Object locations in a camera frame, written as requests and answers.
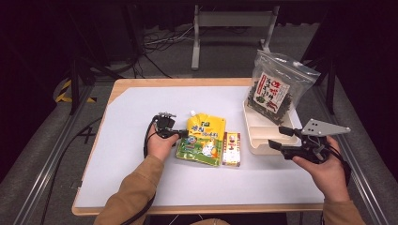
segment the person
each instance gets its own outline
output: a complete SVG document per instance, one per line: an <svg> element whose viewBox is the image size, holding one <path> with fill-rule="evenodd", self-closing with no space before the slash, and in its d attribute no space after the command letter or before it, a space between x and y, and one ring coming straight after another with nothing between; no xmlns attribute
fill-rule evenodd
<svg viewBox="0 0 398 225"><path fill-rule="evenodd" d="M108 199L94 224L129 224L129 219L133 216L136 219L131 224L144 223L145 207L150 206L148 203L153 201L156 187L161 180L164 161L178 140L176 134L163 139L158 135L151 136L153 133L155 133L154 126L149 130L147 157L134 172L123 179L119 191ZM330 146L340 151L339 144L333 138L327 137L327 140ZM314 164L301 157L293 157L293 161L312 176L316 186L324 194L323 215L326 225L365 224L349 197L344 169L338 158L330 155L322 164ZM227 225L228 223L216 218L193 223L193 225L207 224Z"/></svg>

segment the seaweed bag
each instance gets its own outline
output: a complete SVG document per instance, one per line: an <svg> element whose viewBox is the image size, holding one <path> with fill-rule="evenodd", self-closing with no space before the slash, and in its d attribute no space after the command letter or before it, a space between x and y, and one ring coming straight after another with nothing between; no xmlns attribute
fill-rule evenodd
<svg viewBox="0 0 398 225"><path fill-rule="evenodd" d="M258 51L247 105L276 125L296 108L320 73L280 53Z"/></svg>
<svg viewBox="0 0 398 225"><path fill-rule="evenodd" d="M181 139L176 157L220 166L225 119L205 113L191 115L187 121L188 137Z"/></svg>

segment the plastic bag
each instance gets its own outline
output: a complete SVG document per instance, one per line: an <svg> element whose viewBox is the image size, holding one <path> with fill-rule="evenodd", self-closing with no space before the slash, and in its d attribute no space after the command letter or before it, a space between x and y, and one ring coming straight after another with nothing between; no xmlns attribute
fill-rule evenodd
<svg viewBox="0 0 398 225"><path fill-rule="evenodd" d="M299 103L320 73L280 53L258 51L247 105L276 125Z"/></svg>

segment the plastic tray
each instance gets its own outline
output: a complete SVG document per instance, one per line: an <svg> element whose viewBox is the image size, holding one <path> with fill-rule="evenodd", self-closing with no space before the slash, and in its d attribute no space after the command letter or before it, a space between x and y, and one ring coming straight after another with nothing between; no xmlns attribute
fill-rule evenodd
<svg viewBox="0 0 398 225"><path fill-rule="evenodd" d="M281 152L272 149L268 145L268 140L273 140L282 145L300 146L299 138L287 136L279 132L279 127L266 117L247 106L243 102L243 112L246 119L250 139L250 151L255 155L281 155ZM296 110L290 110L283 117L281 126L288 128L302 128Z"/></svg>

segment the person's right hand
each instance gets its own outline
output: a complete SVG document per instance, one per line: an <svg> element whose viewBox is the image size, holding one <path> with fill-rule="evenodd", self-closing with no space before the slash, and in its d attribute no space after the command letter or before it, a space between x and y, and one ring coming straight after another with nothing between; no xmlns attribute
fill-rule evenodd
<svg viewBox="0 0 398 225"><path fill-rule="evenodd" d="M339 144L327 137L328 143L340 152ZM330 154L329 159L321 164L314 164L302 157L293 157L293 161L313 177L316 186L325 195L325 199L332 202L344 202L350 200L345 183L344 168L342 162Z"/></svg>
<svg viewBox="0 0 398 225"><path fill-rule="evenodd" d="M148 154L164 162L170 155L173 144L178 140L178 134L163 139L159 135L154 134L155 132L155 127L152 125L148 133Z"/></svg>

